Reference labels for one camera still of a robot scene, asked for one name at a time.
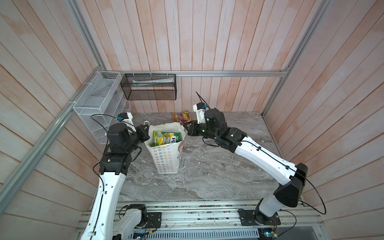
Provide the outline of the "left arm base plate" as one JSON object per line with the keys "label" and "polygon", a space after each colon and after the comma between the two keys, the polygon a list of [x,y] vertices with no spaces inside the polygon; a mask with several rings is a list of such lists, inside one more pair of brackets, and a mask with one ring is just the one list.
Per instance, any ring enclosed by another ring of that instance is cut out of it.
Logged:
{"label": "left arm base plate", "polygon": [[161,227],[162,213],[160,212],[147,212],[146,217],[139,210],[129,210],[119,221],[122,227],[130,227],[132,229],[153,228],[158,229]]}

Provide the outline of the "white paper bag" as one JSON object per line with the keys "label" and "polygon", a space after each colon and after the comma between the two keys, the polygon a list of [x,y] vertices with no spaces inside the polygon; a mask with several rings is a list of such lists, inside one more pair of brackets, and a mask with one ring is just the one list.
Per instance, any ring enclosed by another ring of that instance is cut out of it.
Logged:
{"label": "white paper bag", "polygon": [[[154,131],[181,133],[181,141],[174,144],[152,147]],[[179,166],[181,164],[182,151],[184,147],[184,139],[186,133],[187,132],[184,127],[176,122],[157,126],[150,126],[150,139],[145,142],[145,145],[148,151],[150,152],[154,164],[160,175],[176,174],[178,172]]]}

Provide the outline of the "green Spring Tea candy bag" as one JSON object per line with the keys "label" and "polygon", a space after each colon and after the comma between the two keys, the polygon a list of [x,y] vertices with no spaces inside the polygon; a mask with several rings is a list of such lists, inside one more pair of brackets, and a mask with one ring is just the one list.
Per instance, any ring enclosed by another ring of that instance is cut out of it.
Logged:
{"label": "green Spring Tea candy bag", "polygon": [[161,131],[153,132],[153,144],[152,147],[158,147],[167,144],[174,144],[181,141],[181,133],[168,133]]}

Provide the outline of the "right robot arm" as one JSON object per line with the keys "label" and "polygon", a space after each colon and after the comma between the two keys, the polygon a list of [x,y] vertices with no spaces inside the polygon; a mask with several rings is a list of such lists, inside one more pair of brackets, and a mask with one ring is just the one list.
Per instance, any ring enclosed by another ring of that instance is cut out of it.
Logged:
{"label": "right robot arm", "polygon": [[308,167],[305,164],[288,162],[257,144],[240,129],[228,127],[224,113],[216,108],[198,103],[193,109],[197,120],[184,124],[189,136],[215,141],[219,147],[256,164],[279,183],[272,194],[259,202],[256,215],[271,217],[283,207],[297,207],[306,184]]}

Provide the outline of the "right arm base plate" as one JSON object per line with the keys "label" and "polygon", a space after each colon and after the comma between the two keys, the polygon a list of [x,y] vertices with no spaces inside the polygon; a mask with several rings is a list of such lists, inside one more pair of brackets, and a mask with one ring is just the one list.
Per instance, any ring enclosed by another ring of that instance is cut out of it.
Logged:
{"label": "right arm base plate", "polygon": [[275,213],[272,217],[256,214],[255,210],[238,209],[239,218],[242,226],[279,226],[280,217]]}

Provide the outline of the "small orange candy bag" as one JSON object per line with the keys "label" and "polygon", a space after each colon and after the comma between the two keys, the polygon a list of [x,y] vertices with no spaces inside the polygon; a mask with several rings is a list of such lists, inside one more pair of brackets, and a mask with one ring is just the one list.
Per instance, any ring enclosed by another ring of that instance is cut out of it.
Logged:
{"label": "small orange candy bag", "polygon": [[184,111],[181,113],[174,114],[174,122],[179,123],[180,125],[183,125],[187,122],[193,121],[192,115],[189,113],[189,111]]}

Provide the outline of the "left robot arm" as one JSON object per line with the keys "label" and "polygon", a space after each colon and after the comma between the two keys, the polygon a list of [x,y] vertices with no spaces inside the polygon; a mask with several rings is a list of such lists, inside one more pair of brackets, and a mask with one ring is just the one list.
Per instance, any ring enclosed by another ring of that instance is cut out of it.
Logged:
{"label": "left robot arm", "polygon": [[149,126],[134,129],[126,123],[117,123],[107,131],[108,144],[99,162],[99,188],[83,240],[126,240],[135,228],[145,228],[147,208],[144,204],[124,207],[124,215],[114,223],[118,198],[133,161],[132,152],[149,140]]}

